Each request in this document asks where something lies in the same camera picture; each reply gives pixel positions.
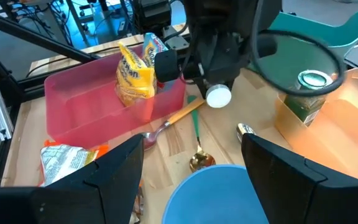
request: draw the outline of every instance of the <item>red plastic bin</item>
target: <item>red plastic bin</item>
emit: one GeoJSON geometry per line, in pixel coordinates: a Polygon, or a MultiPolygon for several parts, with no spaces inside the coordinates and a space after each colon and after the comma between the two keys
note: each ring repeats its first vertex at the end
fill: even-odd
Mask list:
{"type": "MultiPolygon", "coordinates": [[[[141,46],[132,49],[142,55],[141,46]]],[[[146,103],[154,104],[150,121],[183,106],[185,84],[177,80],[170,90],[125,107],[115,91],[121,56],[116,53],[45,80],[47,132],[53,140],[91,148],[148,123],[139,119],[146,103]]]]}

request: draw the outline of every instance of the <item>green can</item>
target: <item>green can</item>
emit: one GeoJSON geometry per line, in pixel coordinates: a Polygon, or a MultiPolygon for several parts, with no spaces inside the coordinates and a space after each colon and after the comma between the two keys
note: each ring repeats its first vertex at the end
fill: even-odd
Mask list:
{"type": "MultiPolygon", "coordinates": [[[[298,75],[295,88],[298,90],[318,90],[332,84],[332,82],[333,79],[324,72],[305,70],[298,75]]],[[[288,95],[284,103],[306,126],[309,126],[324,105],[325,99],[326,96],[299,97],[288,95]]]]}

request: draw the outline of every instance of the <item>green handle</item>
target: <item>green handle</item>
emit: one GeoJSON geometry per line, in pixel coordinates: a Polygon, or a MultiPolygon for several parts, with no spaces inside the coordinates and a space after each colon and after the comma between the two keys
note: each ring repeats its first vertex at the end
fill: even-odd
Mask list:
{"type": "MultiPolygon", "coordinates": [[[[197,98],[197,96],[188,96],[187,97],[187,103],[191,103],[193,100],[195,100],[197,98]]],[[[200,134],[198,132],[198,115],[197,115],[197,109],[193,110],[191,112],[191,117],[193,118],[193,123],[194,123],[194,129],[196,132],[196,137],[197,137],[197,141],[200,141],[200,134]]]]}

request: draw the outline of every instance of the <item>yellow snack bag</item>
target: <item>yellow snack bag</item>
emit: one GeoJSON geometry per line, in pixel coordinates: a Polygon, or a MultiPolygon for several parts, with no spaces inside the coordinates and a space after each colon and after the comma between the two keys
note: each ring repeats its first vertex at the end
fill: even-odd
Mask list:
{"type": "MultiPolygon", "coordinates": [[[[122,58],[117,67],[116,92],[125,106],[133,105],[138,99],[147,99],[155,95],[154,68],[146,66],[144,61],[121,42],[118,43],[122,58]]],[[[153,112],[152,99],[147,100],[142,119],[149,120],[153,112]]]]}

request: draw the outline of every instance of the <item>wooden table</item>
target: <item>wooden table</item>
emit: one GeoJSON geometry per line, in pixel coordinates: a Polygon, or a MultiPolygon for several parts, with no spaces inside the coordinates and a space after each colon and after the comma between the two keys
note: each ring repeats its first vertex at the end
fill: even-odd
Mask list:
{"type": "MultiPolygon", "coordinates": [[[[125,44],[142,42],[142,36],[121,40],[125,44]]],[[[117,46],[110,42],[85,49],[93,52],[117,46]]],[[[100,55],[115,52],[111,50],[100,55]]],[[[34,62],[31,68],[55,60],[61,56],[34,62]]],[[[33,75],[67,67],[78,63],[68,59],[38,69],[33,75]]],[[[188,86],[187,94],[200,93],[195,86],[188,86]]],[[[214,156],[217,164],[242,164],[241,146],[236,137],[237,123],[250,125],[256,133],[287,149],[288,143],[273,126],[274,100],[277,92],[266,85],[256,74],[242,70],[232,88],[232,100],[224,108],[212,109],[207,105],[199,108],[200,138],[203,149],[214,156]]],[[[151,131],[166,118],[125,133],[109,141],[116,147],[133,134],[151,131]]],[[[42,181],[40,149],[44,141],[51,139],[45,123],[45,98],[38,98],[21,105],[11,148],[3,174],[2,186],[34,186],[42,181]]],[[[158,137],[158,144],[144,156],[143,175],[145,192],[145,215],[142,223],[161,222],[165,204],[175,187],[188,175],[189,158],[196,151],[196,138],[191,116],[179,120],[158,137]]]]}

